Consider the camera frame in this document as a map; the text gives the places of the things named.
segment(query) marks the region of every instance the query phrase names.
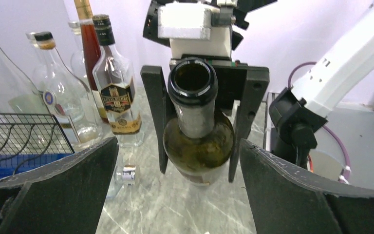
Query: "bottle mouth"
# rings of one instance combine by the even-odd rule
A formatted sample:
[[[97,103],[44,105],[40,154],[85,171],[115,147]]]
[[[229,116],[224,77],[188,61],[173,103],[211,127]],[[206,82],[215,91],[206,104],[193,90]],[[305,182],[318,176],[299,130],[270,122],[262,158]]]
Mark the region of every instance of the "bottle mouth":
[[[214,100],[217,92],[214,68],[200,58],[185,58],[170,72],[168,94],[177,104],[203,106]]]
[[[200,93],[209,86],[210,80],[210,69],[199,60],[180,64],[174,72],[174,84],[176,88],[186,93]]]

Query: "bottle with red liquid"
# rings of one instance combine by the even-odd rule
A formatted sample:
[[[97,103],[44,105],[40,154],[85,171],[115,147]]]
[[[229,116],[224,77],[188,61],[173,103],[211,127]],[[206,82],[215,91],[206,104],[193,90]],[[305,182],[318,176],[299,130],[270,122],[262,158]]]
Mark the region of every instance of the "bottle with red liquid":
[[[101,56],[101,50],[92,20],[93,12],[89,0],[74,0],[74,3],[81,25],[82,48],[84,50],[85,70],[87,71],[88,83],[93,91],[99,115],[103,122],[108,123],[107,113],[104,109],[104,104],[102,103],[93,76],[93,68]]]

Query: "dish rack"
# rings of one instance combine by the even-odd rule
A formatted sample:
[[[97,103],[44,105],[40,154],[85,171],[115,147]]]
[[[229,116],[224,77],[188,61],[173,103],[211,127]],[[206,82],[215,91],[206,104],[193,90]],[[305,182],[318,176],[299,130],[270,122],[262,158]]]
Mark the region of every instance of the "dish rack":
[[[0,113],[0,179],[73,153],[53,115]]]

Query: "red liquid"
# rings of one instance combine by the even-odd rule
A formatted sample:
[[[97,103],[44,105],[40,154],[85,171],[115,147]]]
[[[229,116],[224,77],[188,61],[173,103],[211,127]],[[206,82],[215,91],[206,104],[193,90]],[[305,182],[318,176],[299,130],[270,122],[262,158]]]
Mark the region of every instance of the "red liquid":
[[[87,78],[92,90],[96,90],[97,86],[93,76],[93,69],[95,64],[101,57],[101,49],[99,48],[98,39],[96,36],[95,28],[93,24],[82,24],[81,25],[82,34],[82,48],[84,50],[85,59],[85,70],[87,71]],[[102,121],[108,123],[108,119],[101,117]]]

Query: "liquor bottle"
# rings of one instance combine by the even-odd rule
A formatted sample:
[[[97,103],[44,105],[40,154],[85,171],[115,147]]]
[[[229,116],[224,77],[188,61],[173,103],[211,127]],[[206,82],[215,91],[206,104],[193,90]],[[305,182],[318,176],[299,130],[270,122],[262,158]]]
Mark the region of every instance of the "liquor bottle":
[[[215,109],[217,92],[216,73],[200,58],[186,58],[170,72],[168,94],[177,117],[164,129],[164,148],[181,175],[198,186],[214,183],[233,153],[233,126]]]
[[[16,114],[49,114],[48,109],[40,97],[39,91],[27,75],[21,71],[2,51],[0,47],[0,113]],[[16,125],[11,131],[10,142],[18,149],[26,147],[30,150],[45,148],[50,139],[44,136],[36,128],[31,132],[30,141],[19,138],[28,136],[30,127],[28,123],[33,122],[29,116],[19,115],[19,120],[25,125]],[[5,129],[0,129],[4,139],[9,134]]]
[[[90,84],[90,88],[93,90],[99,115],[101,116],[102,121],[108,123],[107,113],[105,112],[101,96],[93,77],[94,66],[101,56],[101,50],[99,48],[92,20],[93,12],[89,0],[74,0],[74,3],[78,13],[79,24],[81,25],[82,48],[84,51],[85,70],[87,72],[88,83]]]
[[[75,76],[80,78],[88,87],[90,87],[87,78],[87,71],[85,70],[84,50],[82,49],[81,26],[78,21],[70,21],[68,22],[68,25],[74,34],[75,43],[78,48],[72,54],[70,60],[72,72]]]
[[[132,62],[117,52],[109,16],[96,15],[93,22],[101,46],[101,58],[94,67],[93,76],[112,132],[117,135],[120,146],[139,146],[144,131],[139,100],[135,98]]]
[[[42,97],[76,151],[101,139],[101,119],[90,88],[63,63],[50,32],[35,34],[47,68]]]
[[[35,40],[36,32],[26,33],[26,37],[29,39],[29,43],[33,48],[36,58],[38,59],[38,65],[34,68],[32,72],[31,81],[34,83],[40,94],[42,95],[43,89],[45,87],[46,76],[46,65],[44,58],[42,57],[41,51],[38,47],[37,40]]]

